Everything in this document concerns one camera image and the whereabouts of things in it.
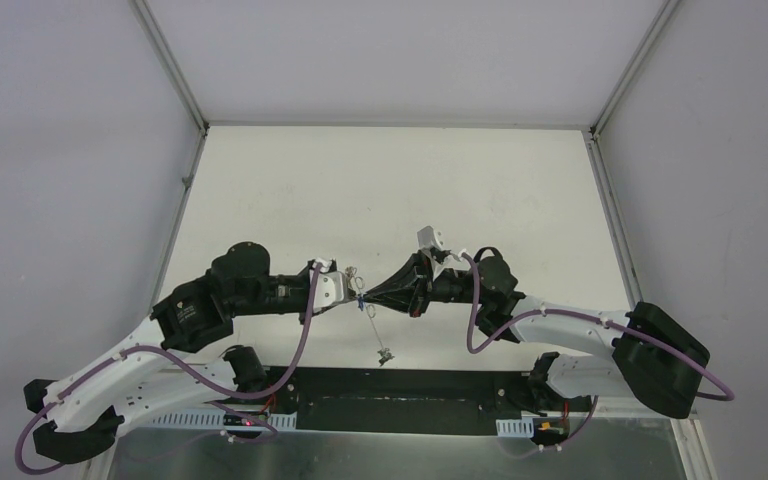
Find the circuit board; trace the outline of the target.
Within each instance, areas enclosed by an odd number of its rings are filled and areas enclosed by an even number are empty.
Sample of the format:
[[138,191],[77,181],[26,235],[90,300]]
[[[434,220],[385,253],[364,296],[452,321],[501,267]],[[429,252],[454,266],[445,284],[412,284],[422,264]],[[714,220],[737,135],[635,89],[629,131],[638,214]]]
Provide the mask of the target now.
[[537,419],[533,422],[534,434],[532,442],[544,447],[557,445],[566,441],[570,434],[568,419]]
[[226,427],[265,428],[268,418],[263,414],[233,411],[223,415],[223,425]]

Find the left circuit board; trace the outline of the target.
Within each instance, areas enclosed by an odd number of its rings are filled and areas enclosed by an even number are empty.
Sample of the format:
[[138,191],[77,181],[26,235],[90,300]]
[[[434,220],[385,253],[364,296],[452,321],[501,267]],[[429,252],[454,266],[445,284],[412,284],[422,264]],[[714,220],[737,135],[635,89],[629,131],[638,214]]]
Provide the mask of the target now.
[[226,427],[265,428],[268,418],[263,414],[233,411],[223,415],[223,425]]

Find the black key tag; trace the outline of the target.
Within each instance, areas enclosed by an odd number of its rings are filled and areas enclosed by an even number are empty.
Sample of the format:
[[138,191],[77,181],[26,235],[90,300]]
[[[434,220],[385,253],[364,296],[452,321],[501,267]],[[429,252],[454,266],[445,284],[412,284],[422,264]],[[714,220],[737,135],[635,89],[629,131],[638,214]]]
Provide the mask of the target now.
[[392,361],[395,358],[392,351],[387,347],[381,348],[380,350],[377,351],[377,353],[379,355],[378,365],[380,367],[383,367],[384,365],[386,365],[388,362]]

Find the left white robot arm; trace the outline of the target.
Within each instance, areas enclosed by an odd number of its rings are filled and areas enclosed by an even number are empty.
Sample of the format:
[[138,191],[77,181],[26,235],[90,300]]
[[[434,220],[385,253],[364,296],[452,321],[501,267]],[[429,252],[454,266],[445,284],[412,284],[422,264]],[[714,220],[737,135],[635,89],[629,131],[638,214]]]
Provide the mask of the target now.
[[229,338],[238,318],[293,314],[309,331],[315,315],[356,296],[332,260],[313,259],[297,274],[274,275],[262,245],[236,244],[160,300],[105,354],[60,380],[29,382],[23,393],[33,418],[15,455],[32,444],[59,468],[94,458],[136,427],[181,408],[270,398],[289,382],[298,357],[280,375],[267,372],[250,346],[225,347],[204,364],[194,357]]

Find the aluminium frame rail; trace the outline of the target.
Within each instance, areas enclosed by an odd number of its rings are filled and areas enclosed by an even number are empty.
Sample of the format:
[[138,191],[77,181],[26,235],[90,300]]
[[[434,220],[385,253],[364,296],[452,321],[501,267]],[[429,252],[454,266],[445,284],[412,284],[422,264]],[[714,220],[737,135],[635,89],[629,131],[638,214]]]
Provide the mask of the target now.
[[[164,369],[159,373],[141,380],[137,390],[148,390],[149,393],[158,393],[162,398],[171,396],[172,384],[183,382],[184,386],[197,385],[198,381],[181,370]],[[633,419],[659,419],[672,421],[672,418],[659,414],[632,398],[605,397],[598,401],[595,410],[596,418],[633,418]]]

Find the right circuit board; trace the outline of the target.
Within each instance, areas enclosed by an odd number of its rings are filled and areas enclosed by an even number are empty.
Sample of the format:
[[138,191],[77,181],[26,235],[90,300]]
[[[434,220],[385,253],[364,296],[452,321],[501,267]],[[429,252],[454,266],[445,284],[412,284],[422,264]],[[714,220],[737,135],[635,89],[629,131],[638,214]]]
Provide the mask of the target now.
[[566,441],[570,434],[568,419],[537,419],[533,422],[534,434],[532,442],[544,447],[557,445]]

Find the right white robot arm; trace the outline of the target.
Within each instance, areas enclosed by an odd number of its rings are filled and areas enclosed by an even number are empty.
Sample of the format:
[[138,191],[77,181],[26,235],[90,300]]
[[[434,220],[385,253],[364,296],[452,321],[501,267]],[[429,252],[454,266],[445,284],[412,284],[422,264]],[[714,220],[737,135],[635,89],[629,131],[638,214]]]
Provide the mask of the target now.
[[562,306],[518,290],[498,249],[462,253],[446,267],[436,248],[412,254],[364,302],[423,315],[433,303],[470,306],[466,348],[472,355],[496,341],[555,346],[528,374],[526,405],[537,412],[578,397],[634,398],[674,419],[689,417],[700,385],[710,380],[708,349],[659,306],[639,301],[628,312]]

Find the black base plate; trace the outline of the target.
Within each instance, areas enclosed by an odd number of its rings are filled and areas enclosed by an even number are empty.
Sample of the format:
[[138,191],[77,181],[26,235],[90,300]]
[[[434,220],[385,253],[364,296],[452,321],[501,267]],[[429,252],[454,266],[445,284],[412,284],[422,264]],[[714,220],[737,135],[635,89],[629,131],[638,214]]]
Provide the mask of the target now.
[[584,413],[588,397],[565,400],[519,371],[299,367],[274,395],[275,414],[306,431],[495,436],[525,413]]

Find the metal crescent keyring plate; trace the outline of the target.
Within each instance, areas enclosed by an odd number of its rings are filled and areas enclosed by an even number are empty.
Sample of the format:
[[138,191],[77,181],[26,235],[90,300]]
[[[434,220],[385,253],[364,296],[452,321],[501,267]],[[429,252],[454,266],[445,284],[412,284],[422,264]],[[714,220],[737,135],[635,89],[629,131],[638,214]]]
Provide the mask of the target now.
[[[364,295],[365,295],[366,294],[365,280],[361,276],[358,275],[357,268],[354,267],[354,266],[348,266],[345,269],[345,274],[346,274],[348,282],[350,284],[350,288],[352,290],[357,291],[358,293],[363,292]],[[380,333],[378,331],[378,328],[377,328],[377,326],[375,324],[375,317],[376,317],[375,306],[371,305],[371,304],[366,304],[366,309],[363,310],[362,312],[366,315],[366,317],[367,317],[367,319],[369,321],[369,324],[370,324],[370,327],[372,329],[373,335],[374,335],[374,337],[375,337],[375,339],[376,339],[376,341],[378,343],[378,350],[380,350],[381,348],[387,347],[384,344],[384,342],[383,342],[383,340],[382,340],[382,338],[380,336]]]

